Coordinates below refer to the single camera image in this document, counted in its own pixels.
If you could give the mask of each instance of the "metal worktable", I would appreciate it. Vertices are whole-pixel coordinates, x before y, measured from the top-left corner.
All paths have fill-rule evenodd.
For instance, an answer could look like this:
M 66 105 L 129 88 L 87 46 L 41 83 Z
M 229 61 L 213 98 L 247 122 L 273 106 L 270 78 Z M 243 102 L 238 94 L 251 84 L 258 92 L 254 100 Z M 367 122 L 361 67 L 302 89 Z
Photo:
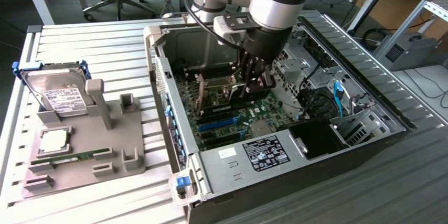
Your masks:
M 422 223 L 448 220 L 448 130 L 426 106 L 398 86 L 399 79 L 355 48 L 331 20 L 303 12 L 337 48 L 371 79 L 419 129 L 357 170 L 237 216 L 226 223 Z M 185 223 L 173 204 L 171 173 L 147 73 L 143 28 L 162 20 L 45 26 L 27 35 L 22 61 L 70 61 L 83 57 L 94 78 L 106 81 L 106 100 L 133 92 L 143 101 L 147 171 L 31 200 L 22 200 L 38 104 L 21 82 L 14 85 L 0 141 L 2 211 L 10 222 Z

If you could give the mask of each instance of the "hard drive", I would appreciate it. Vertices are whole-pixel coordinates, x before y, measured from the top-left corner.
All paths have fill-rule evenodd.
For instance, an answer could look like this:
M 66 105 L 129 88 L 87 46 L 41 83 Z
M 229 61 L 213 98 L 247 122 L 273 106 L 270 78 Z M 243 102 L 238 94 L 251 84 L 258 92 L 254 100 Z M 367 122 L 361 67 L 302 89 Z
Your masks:
M 59 116 L 82 115 L 95 105 L 86 92 L 91 78 L 86 61 L 62 64 L 31 62 L 13 65 L 14 73 L 29 86 L 42 110 L 54 110 Z

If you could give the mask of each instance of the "office chair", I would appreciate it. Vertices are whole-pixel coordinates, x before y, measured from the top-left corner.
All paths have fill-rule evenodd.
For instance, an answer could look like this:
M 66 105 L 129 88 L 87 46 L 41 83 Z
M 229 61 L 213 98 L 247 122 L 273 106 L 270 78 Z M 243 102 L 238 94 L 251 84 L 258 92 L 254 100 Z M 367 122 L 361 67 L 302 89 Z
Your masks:
M 151 9 L 150 7 L 131 1 L 131 0 L 102 0 L 97 5 L 87 7 L 83 9 L 85 13 L 85 18 L 89 21 L 94 21 L 94 16 L 90 14 L 91 11 L 101 9 L 102 7 L 111 5 L 117 3 L 118 4 L 118 21 L 122 20 L 122 9 L 123 9 L 123 4 L 133 5 L 134 7 L 146 10 L 147 12 L 153 13 L 151 18 L 157 18 L 157 11 Z

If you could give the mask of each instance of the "warning label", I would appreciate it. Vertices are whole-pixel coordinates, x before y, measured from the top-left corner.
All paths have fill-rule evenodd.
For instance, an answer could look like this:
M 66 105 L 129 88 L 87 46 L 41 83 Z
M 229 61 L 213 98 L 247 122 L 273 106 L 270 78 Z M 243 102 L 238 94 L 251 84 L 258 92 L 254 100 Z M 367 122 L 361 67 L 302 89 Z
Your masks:
M 57 113 L 86 109 L 86 103 L 78 88 L 46 90 L 45 96 Z
M 277 136 L 243 144 L 243 147 L 258 172 L 291 161 Z

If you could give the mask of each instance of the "blue cable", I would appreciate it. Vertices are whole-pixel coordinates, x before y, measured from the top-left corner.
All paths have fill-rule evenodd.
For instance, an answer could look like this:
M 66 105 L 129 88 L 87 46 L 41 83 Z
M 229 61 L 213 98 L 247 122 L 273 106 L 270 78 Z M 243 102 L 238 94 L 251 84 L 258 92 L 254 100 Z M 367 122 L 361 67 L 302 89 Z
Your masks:
M 335 97 L 335 102 L 338 104 L 341 117 L 343 118 L 345 113 L 343 113 L 342 99 L 345 97 L 345 88 L 343 88 L 343 85 L 339 81 L 337 81 L 335 84 L 334 84 L 334 97 Z

